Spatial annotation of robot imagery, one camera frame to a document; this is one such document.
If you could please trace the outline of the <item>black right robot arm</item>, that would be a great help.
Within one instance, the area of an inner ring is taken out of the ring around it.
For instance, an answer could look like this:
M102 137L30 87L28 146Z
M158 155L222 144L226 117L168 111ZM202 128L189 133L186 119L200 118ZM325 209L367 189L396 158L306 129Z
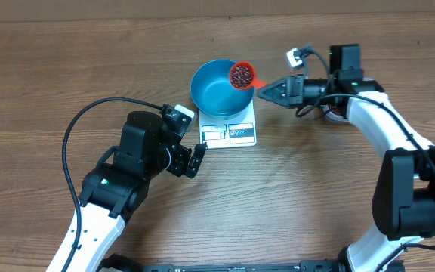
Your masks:
M287 76L258 90L261 99L293 109L318 107L358 128L381 157L372 226L338 257L301 261L301 271L402 271L400 254L424 249L435 236L435 145L393 108L385 90L365 77L357 44L333 45L322 59L325 79Z

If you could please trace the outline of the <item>red scoop blue handle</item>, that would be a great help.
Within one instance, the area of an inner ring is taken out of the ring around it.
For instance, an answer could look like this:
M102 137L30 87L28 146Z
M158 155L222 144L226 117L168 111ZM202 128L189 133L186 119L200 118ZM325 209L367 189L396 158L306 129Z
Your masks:
M249 62L235 63L229 71L230 84L239 90L263 88L266 82L258 78L255 68Z

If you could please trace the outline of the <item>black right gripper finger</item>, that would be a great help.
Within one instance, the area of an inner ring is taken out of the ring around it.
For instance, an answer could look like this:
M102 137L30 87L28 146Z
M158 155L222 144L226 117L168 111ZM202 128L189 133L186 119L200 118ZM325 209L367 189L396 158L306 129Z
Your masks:
M269 101L271 103L280 105L281 107L290 108L290 100L286 96L283 97L281 95L279 96L264 95L262 98L265 99L265 101Z
M258 89L258 97L262 99L288 98L288 78L282 78Z

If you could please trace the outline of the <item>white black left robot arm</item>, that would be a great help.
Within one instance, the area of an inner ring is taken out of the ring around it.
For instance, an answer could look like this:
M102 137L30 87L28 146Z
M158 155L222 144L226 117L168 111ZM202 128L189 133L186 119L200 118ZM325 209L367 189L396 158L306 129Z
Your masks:
M122 255L107 251L146 199L150 181L166 170L194 178L207 150L180 145L196 113L181 105L160 113L128 114L120 143L109 148L82 182L79 212L48 266L49 271L144 271Z

